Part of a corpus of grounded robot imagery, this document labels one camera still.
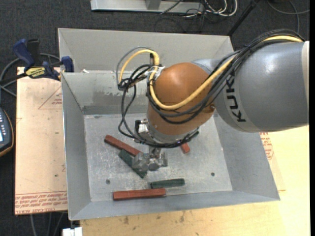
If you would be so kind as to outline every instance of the yellow cable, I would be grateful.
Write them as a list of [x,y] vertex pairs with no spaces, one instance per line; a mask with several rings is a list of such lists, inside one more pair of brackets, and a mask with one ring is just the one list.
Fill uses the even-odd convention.
[[126,66],[128,65],[128,63],[134,58],[136,57],[137,55],[141,54],[141,53],[151,53],[153,54],[153,57],[154,57],[154,65],[159,65],[159,56],[158,54],[155,52],[155,51],[152,51],[152,50],[149,50],[149,49],[144,49],[144,50],[140,50],[136,53],[134,53],[133,55],[131,55],[127,61],[124,63],[124,65],[122,66],[122,69],[120,71],[120,75],[119,75],[119,82],[122,81],[122,78],[123,78],[123,73],[124,73],[124,70],[126,68]]
[[[291,36],[275,36],[275,37],[269,37],[266,38],[264,41],[267,40],[289,40],[289,41],[293,41],[293,42],[302,42],[301,39],[296,38],[296,37],[291,37]],[[187,103],[191,102],[196,96],[198,96],[220,73],[222,73],[227,66],[231,63],[231,61],[233,60],[233,58],[229,59],[226,63],[224,63],[212,76],[210,76],[196,91],[194,91],[190,96],[188,96],[185,100],[175,104],[175,105],[171,105],[171,106],[167,106],[164,105],[163,103],[161,103],[157,96],[154,93],[154,89],[153,89],[153,77],[155,73],[151,73],[149,79],[150,79],[150,94],[152,99],[154,100],[154,102],[162,109],[164,110],[175,110],[178,109],[184,105],[186,105]]]

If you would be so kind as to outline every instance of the black floor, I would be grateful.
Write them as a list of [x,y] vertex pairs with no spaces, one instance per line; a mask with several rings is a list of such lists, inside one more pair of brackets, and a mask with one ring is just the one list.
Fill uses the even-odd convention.
[[[58,56],[58,28],[228,35],[251,1],[238,0],[238,10],[231,17],[209,15],[202,21],[173,13],[92,12],[90,0],[0,0],[0,72],[16,59],[12,47],[21,38],[39,38],[43,53]],[[234,49],[266,31],[281,28],[298,31],[309,40],[310,14],[303,13],[309,8],[310,0],[261,0],[231,36]],[[13,67],[5,78],[14,76],[14,71]],[[15,84],[8,89],[16,92]],[[0,106],[15,126],[16,98],[2,90]],[[14,160],[14,149],[0,158],[0,236],[33,234],[30,216],[15,216],[13,212]],[[54,231],[59,235],[62,228],[71,226],[67,214],[58,212],[34,215],[33,221],[38,236],[47,235],[49,225],[50,235]]]

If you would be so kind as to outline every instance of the cardboard sheet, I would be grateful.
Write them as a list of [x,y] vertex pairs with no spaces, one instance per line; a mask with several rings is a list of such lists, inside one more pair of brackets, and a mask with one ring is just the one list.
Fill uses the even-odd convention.
[[15,214],[67,210],[61,83],[19,79],[16,111]]

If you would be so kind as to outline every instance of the yellow clamp label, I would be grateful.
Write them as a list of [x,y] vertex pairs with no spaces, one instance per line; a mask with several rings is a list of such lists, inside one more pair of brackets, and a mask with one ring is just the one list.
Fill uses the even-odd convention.
[[33,78],[44,75],[45,74],[45,67],[31,67],[29,70],[27,70],[25,73],[28,76],[32,76]]

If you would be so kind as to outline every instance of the robotic arm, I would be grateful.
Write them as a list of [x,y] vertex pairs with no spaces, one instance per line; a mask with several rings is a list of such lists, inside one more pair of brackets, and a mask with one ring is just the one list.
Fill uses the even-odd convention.
[[153,63],[148,71],[123,81],[122,69],[118,84],[127,90],[147,79],[147,118],[136,122],[136,134],[130,137],[149,145],[151,156],[135,158],[135,168],[167,166],[161,148],[190,141],[215,109],[227,124],[244,132],[309,123],[309,41],[291,31],[265,33],[220,60],[199,59],[164,69],[157,53],[145,51]]

